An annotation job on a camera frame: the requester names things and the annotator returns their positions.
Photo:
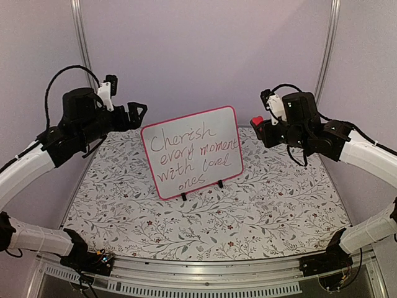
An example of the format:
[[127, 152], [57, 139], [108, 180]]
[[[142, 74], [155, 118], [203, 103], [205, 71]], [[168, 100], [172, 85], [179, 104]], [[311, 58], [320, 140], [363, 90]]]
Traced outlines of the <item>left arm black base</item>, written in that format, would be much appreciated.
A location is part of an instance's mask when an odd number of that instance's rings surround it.
[[60, 265], [78, 272], [110, 276], [115, 256], [112, 252], [106, 252], [104, 249], [91, 252], [88, 250], [87, 243], [77, 232], [67, 228], [63, 231], [71, 238], [73, 246], [69, 255], [60, 257]]

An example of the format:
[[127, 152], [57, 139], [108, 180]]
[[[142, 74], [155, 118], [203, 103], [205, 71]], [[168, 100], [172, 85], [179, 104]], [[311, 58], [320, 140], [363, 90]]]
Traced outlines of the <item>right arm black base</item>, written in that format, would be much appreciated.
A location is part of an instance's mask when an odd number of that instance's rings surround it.
[[354, 274], [351, 254], [345, 253], [339, 246], [333, 245], [324, 252], [304, 256], [299, 259], [299, 270], [304, 277], [317, 276], [319, 285], [327, 292], [339, 292], [349, 287], [358, 277], [363, 263], [363, 251], [360, 248], [359, 266]]

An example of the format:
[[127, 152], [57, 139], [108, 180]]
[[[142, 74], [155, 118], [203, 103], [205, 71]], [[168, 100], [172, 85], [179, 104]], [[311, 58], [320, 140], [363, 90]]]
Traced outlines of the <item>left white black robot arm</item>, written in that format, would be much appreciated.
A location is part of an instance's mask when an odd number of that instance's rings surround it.
[[1, 169], [1, 251], [21, 257], [22, 250], [42, 251], [68, 258], [78, 269], [87, 269], [92, 256], [87, 244], [74, 230], [56, 228], [35, 220], [24, 207], [21, 219], [12, 214], [26, 200], [40, 214], [44, 200], [55, 197], [53, 207], [64, 208], [63, 192], [71, 183], [61, 182], [60, 168], [76, 154], [90, 155], [110, 132], [126, 132], [141, 126], [147, 105], [129, 102], [112, 104], [113, 93], [100, 88], [79, 88], [62, 98], [63, 115], [58, 124], [49, 126], [28, 147]]

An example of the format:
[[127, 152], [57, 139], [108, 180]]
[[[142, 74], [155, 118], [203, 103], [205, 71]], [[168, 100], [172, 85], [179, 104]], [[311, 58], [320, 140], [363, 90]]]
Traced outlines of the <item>pink framed whiteboard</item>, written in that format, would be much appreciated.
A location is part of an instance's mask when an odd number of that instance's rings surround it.
[[143, 148], [158, 196], [173, 199], [243, 173], [232, 106], [147, 125]]

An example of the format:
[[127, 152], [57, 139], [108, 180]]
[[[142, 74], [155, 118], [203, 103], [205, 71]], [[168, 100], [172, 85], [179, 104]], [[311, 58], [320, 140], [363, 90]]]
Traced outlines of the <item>red whiteboard eraser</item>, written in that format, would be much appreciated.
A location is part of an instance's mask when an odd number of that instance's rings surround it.
[[261, 123], [263, 123], [264, 118], [262, 116], [253, 117], [250, 121], [252, 127], [258, 127]]

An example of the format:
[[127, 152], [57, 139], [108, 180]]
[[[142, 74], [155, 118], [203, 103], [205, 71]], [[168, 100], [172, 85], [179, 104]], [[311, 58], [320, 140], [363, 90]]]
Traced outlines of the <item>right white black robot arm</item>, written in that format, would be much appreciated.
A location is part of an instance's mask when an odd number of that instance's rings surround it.
[[366, 136], [355, 124], [322, 115], [312, 93], [298, 90], [279, 96], [275, 90], [266, 89], [260, 99], [270, 119], [256, 117], [251, 125], [266, 148], [284, 144], [288, 150], [301, 149], [304, 160], [300, 166], [306, 166], [314, 153], [351, 166], [341, 178], [337, 178], [339, 171], [335, 167], [330, 168], [339, 193], [353, 200], [348, 210], [356, 207], [360, 198], [365, 202], [380, 200], [370, 203], [373, 211], [358, 208], [355, 224], [332, 236], [321, 256], [321, 266], [333, 271], [344, 262], [345, 255], [394, 235], [396, 152]]

